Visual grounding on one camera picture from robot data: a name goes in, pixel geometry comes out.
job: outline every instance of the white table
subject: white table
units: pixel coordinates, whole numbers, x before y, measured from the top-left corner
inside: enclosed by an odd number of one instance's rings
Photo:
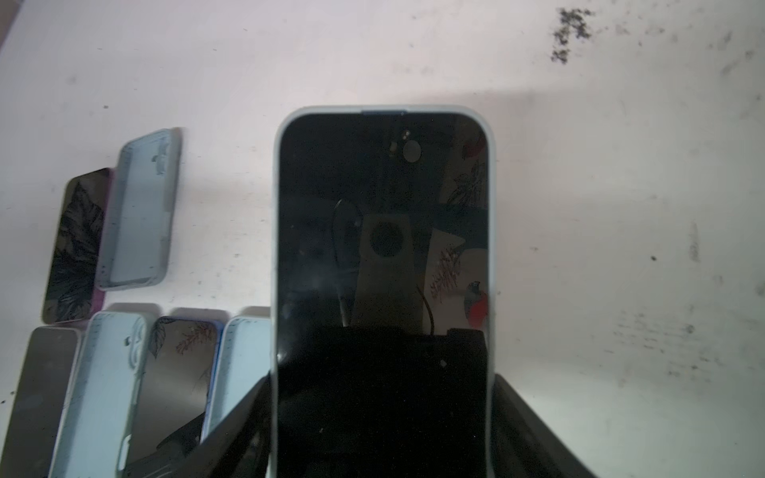
[[[233,316],[269,306],[289,112],[457,103],[499,149],[497,371],[600,476],[759,476],[765,2],[319,3],[25,2],[0,53],[0,441],[71,177],[185,127],[168,275],[106,305]],[[596,13],[565,66],[560,6]]]

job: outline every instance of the black phone screen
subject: black phone screen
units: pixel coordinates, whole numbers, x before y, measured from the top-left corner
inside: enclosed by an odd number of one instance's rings
[[[285,126],[279,476],[485,476],[488,148],[455,112]]]

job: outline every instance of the white tabletop surface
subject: white tabletop surface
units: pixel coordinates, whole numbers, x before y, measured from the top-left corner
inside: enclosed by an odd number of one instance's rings
[[[595,13],[566,65],[558,7]],[[498,148],[497,371],[599,476],[761,476],[763,94],[762,0],[26,0],[0,51],[0,442],[70,178],[186,128],[168,275],[106,305],[233,316],[269,306],[287,114],[456,103]]]

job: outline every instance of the phone with gray screen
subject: phone with gray screen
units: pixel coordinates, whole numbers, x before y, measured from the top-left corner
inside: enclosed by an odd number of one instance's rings
[[[277,137],[276,476],[485,476],[493,143],[449,107]]]

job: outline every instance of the red-bellied bird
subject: red-bellied bird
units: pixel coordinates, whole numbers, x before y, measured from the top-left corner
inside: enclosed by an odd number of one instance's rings
[[[465,317],[474,329],[483,327],[483,321],[489,314],[489,296],[479,286],[479,281],[473,281],[465,290]]]

